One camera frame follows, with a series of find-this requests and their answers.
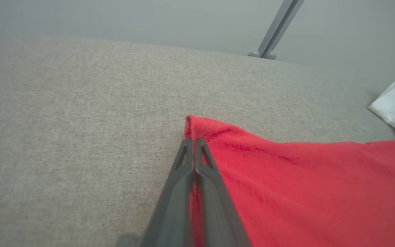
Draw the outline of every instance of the gray fabric surface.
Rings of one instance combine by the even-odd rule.
[[[70,37],[0,43],[0,246],[135,246],[193,114],[276,142],[395,133],[316,69]]]

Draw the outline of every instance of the red towel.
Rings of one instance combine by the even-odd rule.
[[[276,143],[194,116],[184,135],[207,142],[253,246],[395,246],[395,140]]]

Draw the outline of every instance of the fabric fold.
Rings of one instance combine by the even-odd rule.
[[[276,143],[191,115],[184,136],[207,142],[253,246],[395,246],[395,140]]]

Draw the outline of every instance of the gray wall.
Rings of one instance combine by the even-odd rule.
[[[275,51],[380,94],[395,80],[395,0],[304,0]]]
[[[0,0],[0,35],[67,34],[247,55],[283,0]]]
[[[0,36],[67,34],[246,55],[282,1],[0,0]],[[305,0],[276,52],[379,94],[395,79],[395,1]]]

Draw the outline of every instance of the gray couch cushion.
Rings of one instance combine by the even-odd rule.
[[[83,38],[0,43],[0,246],[136,244],[194,114],[276,142],[395,133],[317,69]]]

